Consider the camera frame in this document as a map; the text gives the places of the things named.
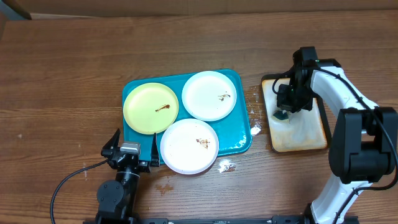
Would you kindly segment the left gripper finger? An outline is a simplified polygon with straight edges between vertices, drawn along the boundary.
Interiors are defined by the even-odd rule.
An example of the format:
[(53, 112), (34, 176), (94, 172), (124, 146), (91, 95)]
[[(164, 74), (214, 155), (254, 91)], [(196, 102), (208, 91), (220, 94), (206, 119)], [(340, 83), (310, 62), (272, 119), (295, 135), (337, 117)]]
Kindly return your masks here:
[(102, 147), (101, 155), (103, 157), (112, 157), (113, 154), (118, 150), (120, 134), (121, 130), (117, 129), (111, 139)]
[(153, 134), (152, 147), (150, 152), (150, 166), (151, 167), (160, 166), (159, 150), (157, 147), (157, 133)]

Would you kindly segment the green yellow sponge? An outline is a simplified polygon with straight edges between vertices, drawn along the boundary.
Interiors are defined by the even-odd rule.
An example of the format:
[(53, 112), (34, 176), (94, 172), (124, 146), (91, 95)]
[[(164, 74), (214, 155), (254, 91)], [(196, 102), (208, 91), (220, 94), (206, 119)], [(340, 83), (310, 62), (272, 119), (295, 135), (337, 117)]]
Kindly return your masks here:
[(289, 123), (289, 112), (285, 110), (277, 110), (274, 112), (272, 117), (275, 119), (275, 121), (280, 122), (280, 123)]

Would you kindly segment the yellow plate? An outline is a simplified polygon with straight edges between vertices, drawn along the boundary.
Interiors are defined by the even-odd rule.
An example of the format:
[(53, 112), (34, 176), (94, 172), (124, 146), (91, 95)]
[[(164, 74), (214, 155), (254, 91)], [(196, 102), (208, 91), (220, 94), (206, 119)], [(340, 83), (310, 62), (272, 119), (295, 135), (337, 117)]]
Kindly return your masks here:
[(178, 112), (176, 94), (161, 83), (137, 86), (128, 94), (123, 104), (125, 122), (140, 134), (165, 131), (177, 119)]

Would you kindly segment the white plate with brown stain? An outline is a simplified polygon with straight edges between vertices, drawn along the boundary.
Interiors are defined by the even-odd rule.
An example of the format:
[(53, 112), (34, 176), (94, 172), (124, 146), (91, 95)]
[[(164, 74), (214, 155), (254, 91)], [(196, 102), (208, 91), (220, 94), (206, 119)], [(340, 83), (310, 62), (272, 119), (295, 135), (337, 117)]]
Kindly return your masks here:
[(232, 112), (237, 101), (233, 82), (220, 72), (204, 71), (190, 77), (183, 86), (182, 102), (194, 118), (217, 121)]

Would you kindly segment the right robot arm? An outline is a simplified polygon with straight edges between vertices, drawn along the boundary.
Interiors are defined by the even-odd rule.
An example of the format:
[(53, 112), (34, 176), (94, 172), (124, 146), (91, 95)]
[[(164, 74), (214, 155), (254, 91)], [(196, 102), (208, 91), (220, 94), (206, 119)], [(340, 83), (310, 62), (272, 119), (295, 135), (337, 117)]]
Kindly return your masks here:
[(314, 47), (301, 47), (293, 54), (294, 64), (284, 78), (289, 84), (273, 87), (278, 120), (301, 110), (310, 111), (319, 96), (337, 117), (328, 160), (332, 174), (317, 199), (310, 203), (304, 223), (357, 223), (345, 213), (365, 190), (383, 176), (397, 173), (397, 111), (367, 99), (346, 77), (333, 58), (319, 59)]

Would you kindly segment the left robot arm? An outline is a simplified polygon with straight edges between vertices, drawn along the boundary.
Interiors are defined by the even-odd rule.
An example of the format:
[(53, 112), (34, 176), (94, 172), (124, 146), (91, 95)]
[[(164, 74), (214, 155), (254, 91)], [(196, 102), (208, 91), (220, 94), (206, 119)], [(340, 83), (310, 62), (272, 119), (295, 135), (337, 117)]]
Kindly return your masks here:
[(95, 223), (140, 223), (141, 219), (133, 208), (141, 174), (160, 166), (156, 133), (153, 134), (148, 161), (139, 158), (141, 145), (138, 142), (124, 142), (119, 146), (120, 134), (121, 131), (117, 130), (101, 150), (106, 163), (116, 170), (116, 177), (103, 182), (97, 191), (99, 206)]

